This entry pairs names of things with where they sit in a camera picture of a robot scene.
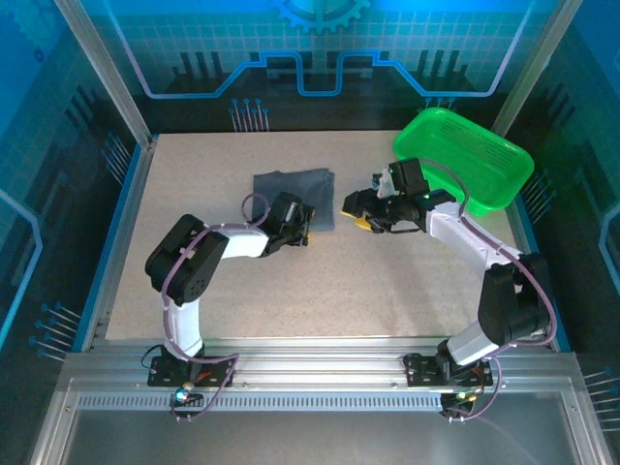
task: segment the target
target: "gray cloth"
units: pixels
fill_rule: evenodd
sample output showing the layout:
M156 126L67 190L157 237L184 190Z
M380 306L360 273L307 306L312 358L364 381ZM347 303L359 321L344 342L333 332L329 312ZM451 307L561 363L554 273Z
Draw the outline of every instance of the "gray cloth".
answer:
M263 194L269 202L273 202L281 192L294 194L315 208L310 231L333 231L333 180L334 174L327 168L298 172L274 171L254 176L254 193ZM256 218L263 213L263 202L254 200L252 217Z

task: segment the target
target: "green plastic basket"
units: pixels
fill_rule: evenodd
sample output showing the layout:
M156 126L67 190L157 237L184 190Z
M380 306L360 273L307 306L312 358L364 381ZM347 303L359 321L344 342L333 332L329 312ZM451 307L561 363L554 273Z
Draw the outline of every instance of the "green plastic basket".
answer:
M445 108L428 108L394 141L398 160L429 158L454 171L467 187L466 209L485 215L506 208L534 171L522 148ZM446 189L459 202L463 193L443 170L422 165L432 189Z

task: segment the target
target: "beige tabletop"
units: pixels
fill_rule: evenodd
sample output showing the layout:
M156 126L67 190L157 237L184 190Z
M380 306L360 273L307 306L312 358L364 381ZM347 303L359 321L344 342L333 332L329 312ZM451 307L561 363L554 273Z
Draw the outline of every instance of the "beige tabletop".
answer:
M394 160L397 132L162 135L108 327L108 339L163 337L144 263L176 220L240 221L254 174L329 168L334 210ZM504 211L480 223L513 245ZM204 337L450 335L476 318L481 282L424 233L372 234L336 214L333 232L265 259L220 263L201 298Z

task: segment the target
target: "yellow object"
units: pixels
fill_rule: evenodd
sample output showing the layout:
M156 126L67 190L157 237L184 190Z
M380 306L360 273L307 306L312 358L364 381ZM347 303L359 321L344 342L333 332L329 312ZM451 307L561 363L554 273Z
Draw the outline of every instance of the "yellow object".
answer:
M356 219L356 225L359 226L360 228L362 228L363 230L372 231L372 227L370 226L370 223L368 223L366 221L366 215L365 214L361 218L357 218Z

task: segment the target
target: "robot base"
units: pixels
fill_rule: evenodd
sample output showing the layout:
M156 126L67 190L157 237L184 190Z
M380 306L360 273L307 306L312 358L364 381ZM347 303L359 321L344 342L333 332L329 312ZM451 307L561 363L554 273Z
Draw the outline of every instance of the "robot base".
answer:
M195 357L204 357L203 353L204 349L201 349ZM179 360L162 349L162 354L151 360L146 383L152 388L179 388L188 382L192 382L196 388L218 388L231 365L231 361L202 364ZM233 384L233 376L226 387Z
M489 363L480 360L452 371L440 366L436 356L408 354L403 356L403 363L409 388L441 386L479 388L493 385Z

